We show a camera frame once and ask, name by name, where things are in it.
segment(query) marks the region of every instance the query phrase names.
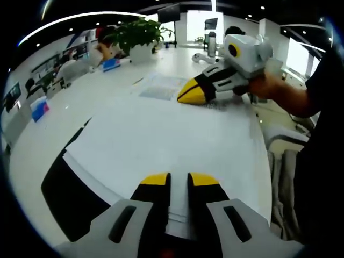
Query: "green leaves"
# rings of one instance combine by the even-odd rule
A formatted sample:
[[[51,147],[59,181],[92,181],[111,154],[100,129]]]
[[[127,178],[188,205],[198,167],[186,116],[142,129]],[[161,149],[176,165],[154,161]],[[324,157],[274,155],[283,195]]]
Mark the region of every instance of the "green leaves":
[[[129,54],[130,49],[136,45],[150,44],[154,40],[163,41],[162,32],[169,32],[170,37],[174,33],[172,30],[161,27],[161,23],[157,21],[140,17],[130,23],[122,23],[113,34],[106,38],[111,39],[114,45],[119,44],[119,47]]]

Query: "black screen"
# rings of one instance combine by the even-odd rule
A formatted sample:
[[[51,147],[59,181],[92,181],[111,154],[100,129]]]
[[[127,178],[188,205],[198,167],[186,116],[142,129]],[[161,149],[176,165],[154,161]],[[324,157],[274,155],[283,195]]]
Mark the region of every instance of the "black screen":
[[[157,11],[159,23],[175,22],[181,19],[181,10],[179,4],[174,4]]]
[[[217,18],[208,19],[204,22],[204,29],[205,30],[216,30],[217,25]]]

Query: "white pillar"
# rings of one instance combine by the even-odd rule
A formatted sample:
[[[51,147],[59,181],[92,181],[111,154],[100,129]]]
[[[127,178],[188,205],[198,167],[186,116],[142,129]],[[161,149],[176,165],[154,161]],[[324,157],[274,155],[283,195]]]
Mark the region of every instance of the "white pillar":
[[[274,58],[285,65],[289,49],[289,39],[280,34],[280,26],[271,20],[259,21],[259,34],[267,37],[273,46]]]

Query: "white table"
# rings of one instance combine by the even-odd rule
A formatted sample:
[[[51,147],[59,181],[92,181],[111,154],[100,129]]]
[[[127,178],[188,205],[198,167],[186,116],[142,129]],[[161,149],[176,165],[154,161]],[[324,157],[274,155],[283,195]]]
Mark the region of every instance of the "white table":
[[[40,190],[46,173],[66,143],[104,104],[123,94],[126,87],[150,71],[185,78],[199,74],[208,64],[191,61],[197,52],[198,49],[188,48],[162,49],[150,63],[134,66],[123,60],[122,66],[112,71],[86,74],[49,101],[51,109],[38,123],[28,124],[12,150],[10,180],[28,219],[48,243],[55,246],[67,240]],[[247,96],[243,100],[249,105]],[[247,110],[250,137],[254,140],[256,180],[260,184],[257,206],[269,221],[271,184],[267,151],[255,113],[253,109]]]

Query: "white planter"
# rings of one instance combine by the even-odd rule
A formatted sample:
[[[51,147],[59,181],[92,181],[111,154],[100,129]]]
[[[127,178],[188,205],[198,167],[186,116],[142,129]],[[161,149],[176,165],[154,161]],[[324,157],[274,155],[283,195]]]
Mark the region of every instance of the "white planter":
[[[133,64],[147,62],[152,57],[152,48],[154,43],[149,45],[136,45],[129,51],[129,56]]]

